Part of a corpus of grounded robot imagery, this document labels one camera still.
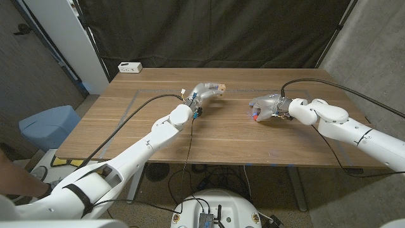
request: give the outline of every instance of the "black strap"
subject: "black strap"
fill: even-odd
[[[93,204],[90,202],[89,197],[76,185],[74,184],[69,184],[63,188],[67,188],[69,190],[71,190],[73,193],[76,194],[76,196],[82,201],[82,203],[84,204],[84,210],[83,210],[83,215],[82,218],[84,217],[84,215],[86,215],[87,213],[90,213],[93,210]]]

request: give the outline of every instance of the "person's arm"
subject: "person's arm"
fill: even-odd
[[[40,197],[48,187],[48,184],[8,160],[0,149],[0,194]]]

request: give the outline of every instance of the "white robotic arm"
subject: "white robotic arm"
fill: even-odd
[[[255,98],[249,104],[258,122],[273,116],[296,118],[302,124],[312,125],[319,117],[318,131],[323,136],[356,146],[396,172],[405,171],[404,141],[353,120],[344,109],[324,100],[308,103],[305,99],[272,94]]]
[[[112,160],[88,165],[63,179],[51,195],[35,203],[9,208],[15,220],[96,219],[113,203],[129,178],[160,148],[175,140],[184,124],[197,117],[204,98],[222,95],[223,84],[198,84],[184,104],[160,118],[152,131]]]

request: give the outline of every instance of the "wooden table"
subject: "wooden table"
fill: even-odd
[[[186,95],[200,82],[225,84],[223,97],[205,100],[203,114],[194,121],[189,163],[338,167],[323,139],[297,120],[271,118],[255,122],[250,100],[280,93],[293,79],[317,78],[333,82],[320,69],[144,68],[141,73],[119,73],[56,152],[63,159],[84,159],[136,108],[159,94]],[[346,94],[334,87],[299,82],[286,87],[290,98],[321,98],[346,109],[350,117],[370,123]],[[117,133],[95,160],[109,160],[150,132],[152,124],[169,114],[180,101],[173,97],[152,101]],[[189,122],[174,143],[155,153],[150,162],[183,163],[190,143]],[[342,164],[351,168],[384,167],[354,146],[328,140]]]

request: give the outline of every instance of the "white power strip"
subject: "white power strip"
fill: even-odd
[[[118,65],[121,73],[139,73],[142,70],[141,63],[122,62]]]

